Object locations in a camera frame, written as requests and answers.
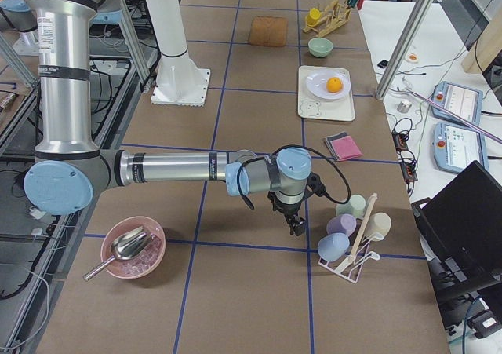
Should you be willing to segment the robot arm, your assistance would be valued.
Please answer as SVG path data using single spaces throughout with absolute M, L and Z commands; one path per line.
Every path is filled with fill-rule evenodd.
M 307 198 L 311 158 L 298 145 L 259 157 L 251 151 L 132 154 L 106 146 L 129 121 L 133 106 L 124 87 L 111 87 L 102 122 L 91 100 L 89 29 L 99 14 L 121 13 L 124 0 L 27 0 L 38 22 L 38 76 L 42 140 L 24 177 L 31 203 L 53 215 L 86 208 L 102 192 L 152 181 L 223 181 L 230 195 L 266 192 L 293 235 L 302 235 L 298 211 Z

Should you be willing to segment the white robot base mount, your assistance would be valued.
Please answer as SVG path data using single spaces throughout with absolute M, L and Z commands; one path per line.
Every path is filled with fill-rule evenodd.
M 187 54 L 177 58 L 162 56 L 151 103 L 203 106 L 210 77 L 211 71 L 198 68 Z

